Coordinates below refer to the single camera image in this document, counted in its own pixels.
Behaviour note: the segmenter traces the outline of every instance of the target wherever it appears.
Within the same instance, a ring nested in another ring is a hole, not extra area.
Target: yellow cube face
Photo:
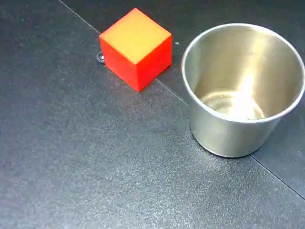
[[[137,64],[171,34],[137,8],[102,34],[102,38],[127,60]]]

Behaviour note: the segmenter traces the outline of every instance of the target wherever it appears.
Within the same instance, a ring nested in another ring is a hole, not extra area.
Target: wooden block
[[[105,65],[141,91],[172,63],[172,35],[137,8],[100,35]]]

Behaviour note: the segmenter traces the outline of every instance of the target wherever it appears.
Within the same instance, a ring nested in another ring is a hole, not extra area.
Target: dark gray surface
[[[88,23],[104,31],[134,7],[173,35],[173,64],[159,79],[182,99],[187,93],[180,73],[186,46],[204,30],[225,23],[245,22],[284,36],[305,58],[305,1],[303,0],[64,0]],[[267,144],[253,156],[305,198],[305,99],[280,122]]]
[[[305,201],[251,157],[193,140],[158,81],[95,61],[98,33],[57,1],[1,7],[0,228],[303,228]]]

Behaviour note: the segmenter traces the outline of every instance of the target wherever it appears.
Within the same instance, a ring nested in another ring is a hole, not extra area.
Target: stainless steel cup
[[[182,74],[194,137],[224,157],[257,150],[305,89],[295,48],[250,24],[220,25],[197,36],[183,55]]]

